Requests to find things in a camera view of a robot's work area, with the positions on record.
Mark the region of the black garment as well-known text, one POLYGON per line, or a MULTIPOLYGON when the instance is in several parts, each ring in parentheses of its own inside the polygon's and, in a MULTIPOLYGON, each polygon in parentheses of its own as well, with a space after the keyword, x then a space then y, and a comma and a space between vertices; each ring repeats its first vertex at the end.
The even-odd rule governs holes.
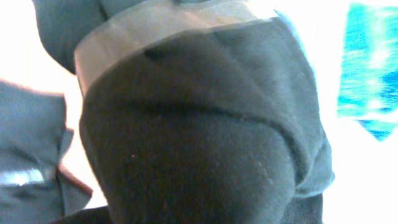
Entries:
POLYGON ((62 95, 1 83, 1 223, 51 223, 71 215, 91 194, 59 173, 73 131, 62 95))
POLYGON ((34 1, 107 206, 65 223, 321 223, 335 176, 290 19, 255 1, 34 1))

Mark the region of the shiny blue green garment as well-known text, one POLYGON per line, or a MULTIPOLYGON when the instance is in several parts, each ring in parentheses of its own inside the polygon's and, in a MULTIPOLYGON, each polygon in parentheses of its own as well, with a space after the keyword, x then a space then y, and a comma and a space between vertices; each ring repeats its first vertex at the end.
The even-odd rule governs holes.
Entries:
POLYGON ((337 115, 378 141, 397 129, 397 3, 353 2, 343 36, 337 115))

